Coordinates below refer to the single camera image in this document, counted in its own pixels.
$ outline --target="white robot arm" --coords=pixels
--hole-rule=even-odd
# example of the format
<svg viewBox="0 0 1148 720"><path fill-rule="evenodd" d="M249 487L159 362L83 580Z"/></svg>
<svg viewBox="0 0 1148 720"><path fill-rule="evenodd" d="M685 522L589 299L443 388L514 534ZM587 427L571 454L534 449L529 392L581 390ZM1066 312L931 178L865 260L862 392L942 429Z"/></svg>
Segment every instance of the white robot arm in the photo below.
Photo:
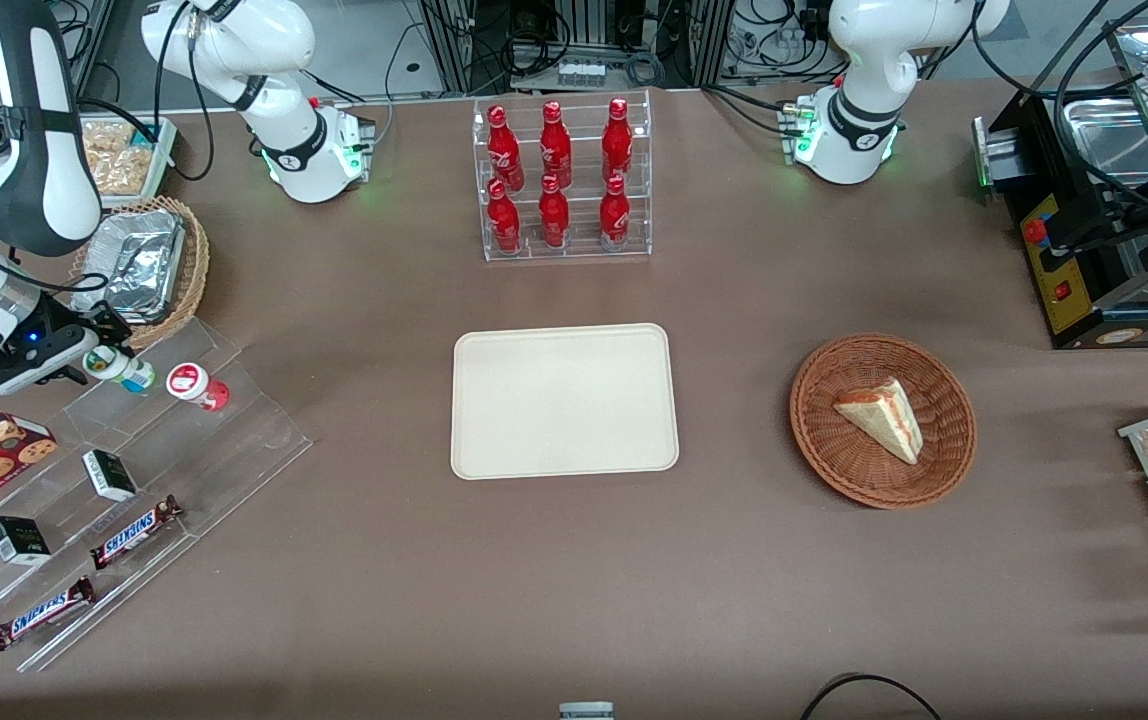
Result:
<svg viewBox="0 0 1148 720"><path fill-rule="evenodd" d="M298 5L166 0L144 10L141 31L148 53L166 69L195 76L240 111L263 145L272 179L292 199L331 200L369 177L365 136L373 137L373 127L317 108L290 76L315 53L312 23Z"/></svg>
<svg viewBox="0 0 1148 720"><path fill-rule="evenodd" d="M85 165L57 23L39 0L0 0L0 241L44 256L75 251L102 208ZM0 395L62 374L96 344L90 323L44 287L0 254Z"/></svg>
<svg viewBox="0 0 1148 720"><path fill-rule="evenodd" d="M1009 0L835 0L831 37L850 54L843 85L801 96L812 109L798 121L804 137L794 161L827 181L854 184L876 173L889 157L899 114L916 87L909 51L953 45L976 22L994 31Z"/></svg>

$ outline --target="wicker basket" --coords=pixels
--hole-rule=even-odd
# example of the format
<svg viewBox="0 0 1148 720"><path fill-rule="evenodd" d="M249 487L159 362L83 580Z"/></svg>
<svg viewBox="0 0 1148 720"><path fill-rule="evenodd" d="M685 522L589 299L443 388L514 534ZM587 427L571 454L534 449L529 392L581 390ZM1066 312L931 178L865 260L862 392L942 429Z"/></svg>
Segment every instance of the wicker basket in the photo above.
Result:
<svg viewBox="0 0 1148 720"><path fill-rule="evenodd" d="M170 210L180 215L187 223L187 234L183 241L183 257L178 260L178 279L174 281L174 300L170 315L155 325L130 325L134 335L130 338L130 347L142 350L155 341L164 340L183 328L184 323L196 313L196 307L205 293L205 273L209 272L209 240L205 229L200 227L196 215L183 202L172 198L152 198L130 206L113 209L113 212L146 212L149 210ZM72 279L79 278L85 265L85 249L82 247L72 261Z"/></svg>
<svg viewBox="0 0 1148 720"><path fill-rule="evenodd" d="M907 389L925 447L916 465L886 451L836 413L844 392L898 378ZM854 334L808 357L792 382L790 418L806 460L831 487L889 510L941 500L970 471L977 446L974 408L957 378L923 348L886 334Z"/></svg>

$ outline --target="coca-cola bottle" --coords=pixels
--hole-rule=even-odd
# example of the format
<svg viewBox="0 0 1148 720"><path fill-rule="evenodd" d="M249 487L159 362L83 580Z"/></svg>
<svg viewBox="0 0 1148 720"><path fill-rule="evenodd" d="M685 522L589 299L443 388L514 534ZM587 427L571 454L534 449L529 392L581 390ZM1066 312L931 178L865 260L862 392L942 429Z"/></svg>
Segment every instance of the coca-cola bottle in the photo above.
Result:
<svg viewBox="0 0 1148 720"><path fill-rule="evenodd" d="M628 127L628 101L610 100L610 123L602 136L602 173L610 181L614 173L628 175L633 168L633 129Z"/></svg>
<svg viewBox="0 0 1148 720"><path fill-rule="evenodd" d="M571 204L561 192L556 173L543 176L543 196L538 199L538 215L543 218L543 242L552 250L564 250L571 240Z"/></svg>
<svg viewBox="0 0 1148 720"><path fill-rule="evenodd" d="M543 172L556 176L561 188L574 183L574 156L571 152L571 132L561 121L561 104L554 100L543 104L543 136L538 138L543 152Z"/></svg>
<svg viewBox="0 0 1148 720"><path fill-rule="evenodd" d="M605 183L602 198L602 247L620 251L628 245L628 214L633 210L623 195L623 176L614 173Z"/></svg>
<svg viewBox="0 0 1148 720"><path fill-rule="evenodd" d="M498 178L490 178L490 204L486 212L490 215L490 230L498 245L498 251L504 255L515 255L520 251L520 215L515 212L515 202L507 198L507 188Z"/></svg>
<svg viewBox="0 0 1148 720"><path fill-rule="evenodd" d="M490 119L490 163L495 176L506 184L507 189L519 192L525 187L525 171L520 169L520 142L507 127L507 111L502 109L502 104L492 104L486 117Z"/></svg>

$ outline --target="acrylic bottle rack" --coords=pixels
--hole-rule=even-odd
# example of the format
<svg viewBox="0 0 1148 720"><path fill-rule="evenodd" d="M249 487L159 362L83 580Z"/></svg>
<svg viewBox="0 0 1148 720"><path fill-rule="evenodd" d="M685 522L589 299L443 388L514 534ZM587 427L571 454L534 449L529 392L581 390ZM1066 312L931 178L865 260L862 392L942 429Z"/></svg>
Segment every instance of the acrylic bottle rack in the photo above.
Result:
<svg viewBox="0 0 1148 720"><path fill-rule="evenodd" d="M628 215L628 242L620 251L602 249L602 198L605 196L605 178L602 176L602 133L608 121L610 100L622 96L628 101L628 124L633 127L633 168L626 176L625 195L633 210ZM472 149L478 172L478 204L481 206L481 237L487 261L565 260L565 258L621 258L621 256L650 255L653 250L653 218L651 199L651 118L647 92L619 92L619 94L571 94L560 95L561 115L565 127L571 132L574 154L574 183L565 188L571 206L571 238L565 249L554 250L543 242L542 223L538 216L538 199L542 195L541 179L543 163L538 149L538 138L543 132L542 100L536 96L503 96L502 99L478 100L473 109ZM504 255L492 240L490 215L487 206L490 196L486 184L492 178L490 164L490 124L486 122L486 110L491 104L502 104L507 110L507 124L520 142L520 165L525 172L525 186L511 193L515 209L520 212L520 240L522 249L517 255Z"/></svg>
<svg viewBox="0 0 1148 720"><path fill-rule="evenodd" d="M25 671L56 660L312 446L285 410L263 395L236 353L193 319L139 355L157 370L157 382L144 395L101 382L45 421L59 450L48 464L1 489L0 514L36 520L52 556L32 568L6 564L0 556L0 624L24 616L82 575L90 575L98 603L24 635L0 652L3 664ZM164 389L164 376L183 361L195 361L231 388L231 401L218 413L177 401ZM95 495L82 465L82 456L95 447L125 462L138 487L131 501ZM91 548L166 495L176 497L184 514L109 568L95 571Z"/></svg>

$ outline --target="table surface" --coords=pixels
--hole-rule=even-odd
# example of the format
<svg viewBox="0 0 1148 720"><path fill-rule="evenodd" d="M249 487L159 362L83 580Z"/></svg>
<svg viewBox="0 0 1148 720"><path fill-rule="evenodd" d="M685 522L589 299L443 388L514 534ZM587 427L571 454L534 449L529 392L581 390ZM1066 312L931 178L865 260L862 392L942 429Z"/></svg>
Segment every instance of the table surface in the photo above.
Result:
<svg viewBox="0 0 1148 720"><path fill-rule="evenodd" d="M652 99L656 255L610 265L483 263L470 101L401 106L373 181L324 206L218 115L212 176L176 192L214 246L200 315L317 446L49 669L0 661L0 717L779 719L847 671L955 719L1148 717L1148 495L1115 436L1148 416L1148 351L1049 350L974 179L1004 87L926 83L858 187L699 92ZM674 469L455 478L461 334L643 322L669 333ZM970 393L977 460L938 505L854 505L790 436L797 366L866 331Z"/></svg>

